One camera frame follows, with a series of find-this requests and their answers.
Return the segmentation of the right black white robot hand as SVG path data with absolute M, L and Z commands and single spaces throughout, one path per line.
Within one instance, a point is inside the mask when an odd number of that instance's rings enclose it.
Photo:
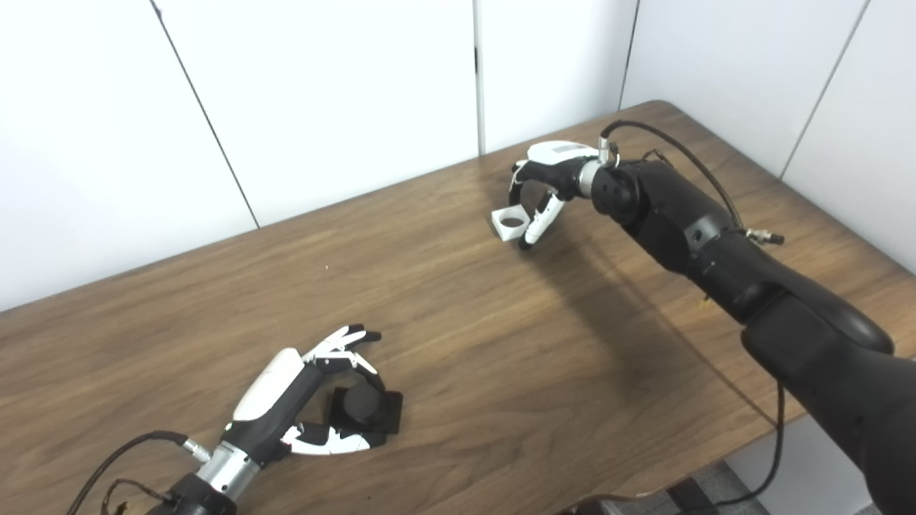
M 547 141 L 533 144 L 527 159 L 512 168 L 508 205 L 520 205 L 527 182 L 547 185 L 547 192 L 535 209 L 525 232 L 518 238 L 518 248 L 530 250 L 558 218 L 567 202 L 589 198 L 593 178 L 599 167 L 608 163 L 610 143 L 600 138 L 598 148 L 570 141 Z

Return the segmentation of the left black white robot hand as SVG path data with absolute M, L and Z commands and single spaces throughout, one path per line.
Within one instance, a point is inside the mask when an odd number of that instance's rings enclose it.
M 238 448 L 262 469 L 289 454 L 330 456 L 383 446 L 387 437 L 378 431 L 296 420 L 329 375 L 356 371 L 382 393 L 379 372 L 354 350 L 380 339 L 380 333 L 363 325 L 347 325 L 304 354 L 282 349 L 243 394 L 220 442 Z

